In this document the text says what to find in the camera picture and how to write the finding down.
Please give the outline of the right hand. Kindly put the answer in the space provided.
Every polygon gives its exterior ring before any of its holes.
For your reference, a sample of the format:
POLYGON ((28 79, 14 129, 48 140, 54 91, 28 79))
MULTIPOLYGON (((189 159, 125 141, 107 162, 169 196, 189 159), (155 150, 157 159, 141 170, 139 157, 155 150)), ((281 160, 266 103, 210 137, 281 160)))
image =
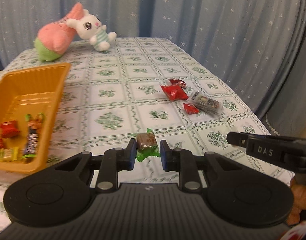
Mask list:
POLYGON ((295 177, 293 177, 289 187, 294 196, 294 204, 287 219, 287 224, 295 225, 300 222, 301 211, 306 211, 306 186, 298 184, 295 177))

